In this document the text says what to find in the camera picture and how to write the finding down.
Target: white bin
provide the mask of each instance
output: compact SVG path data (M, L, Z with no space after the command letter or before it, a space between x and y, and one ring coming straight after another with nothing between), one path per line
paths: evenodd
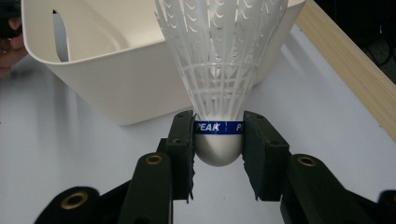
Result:
M304 0L289 0L257 82L303 5ZM25 46L113 122L152 119L191 105L154 10L154 0L22 0ZM61 60L62 47L67 60Z

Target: white table surface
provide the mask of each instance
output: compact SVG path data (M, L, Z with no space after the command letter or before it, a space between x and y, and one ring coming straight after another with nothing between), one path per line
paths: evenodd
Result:
M247 110L267 117L290 151L315 156L370 200L396 189L396 144L294 26ZM155 151L174 114L118 126L43 64L26 57L0 81L0 223L34 223L58 193L105 193ZM175 202L174 223L283 223L279 203L256 202L243 161L215 168L195 159L194 200Z

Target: wooden edge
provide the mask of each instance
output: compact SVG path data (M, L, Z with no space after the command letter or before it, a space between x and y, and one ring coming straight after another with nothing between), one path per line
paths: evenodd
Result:
M297 25L396 142L396 86L314 2Z

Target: white shuttlecock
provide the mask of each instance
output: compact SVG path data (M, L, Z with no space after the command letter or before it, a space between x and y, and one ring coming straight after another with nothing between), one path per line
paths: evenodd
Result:
M157 18L198 115L194 149L227 165L241 153L243 107L287 0L156 0Z

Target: brass insert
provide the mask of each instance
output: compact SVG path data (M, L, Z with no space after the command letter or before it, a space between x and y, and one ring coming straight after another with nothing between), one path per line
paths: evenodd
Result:
M163 157L159 155L151 155L146 158L146 163L149 165L156 165L163 161Z
M297 159L297 161L304 166L316 166L317 165L317 162L314 159L306 157L306 156L299 157Z
M62 209L70 210L82 206L88 200L88 193L79 190L65 197L61 202Z

